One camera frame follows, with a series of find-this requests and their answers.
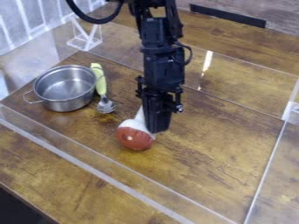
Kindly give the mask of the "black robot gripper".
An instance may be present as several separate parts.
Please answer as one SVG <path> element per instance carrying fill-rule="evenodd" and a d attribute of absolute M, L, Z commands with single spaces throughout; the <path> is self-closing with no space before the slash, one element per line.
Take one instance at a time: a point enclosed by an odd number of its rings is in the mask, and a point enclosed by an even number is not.
<path fill-rule="evenodd" d="M 170 128 L 173 112 L 183 111 L 185 50 L 145 48 L 145 75 L 137 78 L 137 96 L 143 100 L 146 127 L 154 133 Z"/>

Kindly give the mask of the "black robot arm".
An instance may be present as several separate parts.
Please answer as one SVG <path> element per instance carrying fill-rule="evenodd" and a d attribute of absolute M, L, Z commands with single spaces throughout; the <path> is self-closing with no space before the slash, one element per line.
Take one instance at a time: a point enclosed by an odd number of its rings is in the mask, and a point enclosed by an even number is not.
<path fill-rule="evenodd" d="M 173 113 L 183 112 L 182 93 L 185 50 L 193 49 L 179 42 L 183 24 L 175 0 L 134 0 L 129 5 L 135 16 L 145 55 L 145 75 L 137 78 L 137 96 L 142 99 L 145 123 L 151 133 L 167 131 Z"/>

